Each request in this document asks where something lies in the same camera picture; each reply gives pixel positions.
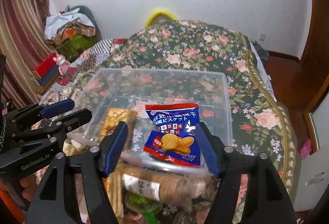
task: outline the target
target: baseboard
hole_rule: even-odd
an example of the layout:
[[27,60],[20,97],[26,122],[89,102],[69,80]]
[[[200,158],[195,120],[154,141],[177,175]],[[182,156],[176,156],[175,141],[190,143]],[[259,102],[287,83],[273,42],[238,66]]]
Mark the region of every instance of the baseboard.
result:
[[269,52],[269,55],[273,56],[273,57],[289,59],[289,60],[296,61],[297,63],[299,63],[299,61],[300,61],[297,56],[293,56],[293,55],[289,55],[289,54],[285,54],[285,53],[281,53],[281,52],[273,52],[273,51],[268,51],[268,52]]

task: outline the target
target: pink plush toy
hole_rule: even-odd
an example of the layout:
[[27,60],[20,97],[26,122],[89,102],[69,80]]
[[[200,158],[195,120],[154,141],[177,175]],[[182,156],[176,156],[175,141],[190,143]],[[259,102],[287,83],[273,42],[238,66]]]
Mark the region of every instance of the pink plush toy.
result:
[[70,67],[70,62],[65,60],[65,57],[61,54],[58,54],[57,57],[53,58],[56,64],[58,65],[58,70],[61,76],[66,75],[68,68]]
[[312,152],[312,143],[307,139],[303,147],[300,149],[299,154],[302,159],[305,159]]

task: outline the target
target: green floral blanket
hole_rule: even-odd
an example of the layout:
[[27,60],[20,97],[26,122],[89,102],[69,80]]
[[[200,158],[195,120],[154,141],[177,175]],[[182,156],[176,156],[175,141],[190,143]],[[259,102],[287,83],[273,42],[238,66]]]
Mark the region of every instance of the green floral blanket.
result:
[[[91,55],[85,59],[87,62],[95,62],[95,57],[90,61]],[[113,44],[110,56],[99,67],[187,69],[225,73],[232,113],[233,147],[247,155],[267,153],[294,201],[300,170],[297,141],[287,109],[273,100],[256,64],[248,38],[241,33],[200,21],[169,21],[141,30],[123,46]],[[95,68],[78,70],[73,84],[62,90],[66,93],[65,97],[77,97],[90,78],[82,72],[88,71],[90,75],[97,71]],[[211,86],[204,87],[212,91]],[[207,117],[207,111],[200,113]],[[243,175],[234,223],[241,220],[247,182],[248,177]],[[167,205],[162,217],[172,214],[171,221],[175,224],[203,223],[202,219],[207,215],[213,197],[207,198],[205,194],[204,198],[206,200],[193,203],[194,215],[186,215]],[[169,221],[161,218],[159,220],[161,223]]]

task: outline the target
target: blue snack bag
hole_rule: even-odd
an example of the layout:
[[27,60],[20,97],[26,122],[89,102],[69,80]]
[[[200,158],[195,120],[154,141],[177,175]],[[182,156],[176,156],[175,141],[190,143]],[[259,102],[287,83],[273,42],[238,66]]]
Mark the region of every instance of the blue snack bag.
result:
[[194,138],[199,122],[195,103],[146,105],[145,110],[156,124],[143,150],[158,159],[189,167],[200,166],[200,148]]

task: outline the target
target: wall outlet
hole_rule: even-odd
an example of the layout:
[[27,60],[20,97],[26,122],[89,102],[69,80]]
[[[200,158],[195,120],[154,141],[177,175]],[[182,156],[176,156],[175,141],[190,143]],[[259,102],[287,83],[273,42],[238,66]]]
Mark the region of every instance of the wall outlet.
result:
[[265,40],[265,34],[264,33],[260,33],[259,34],[259,40],[260,41],[264,41]]

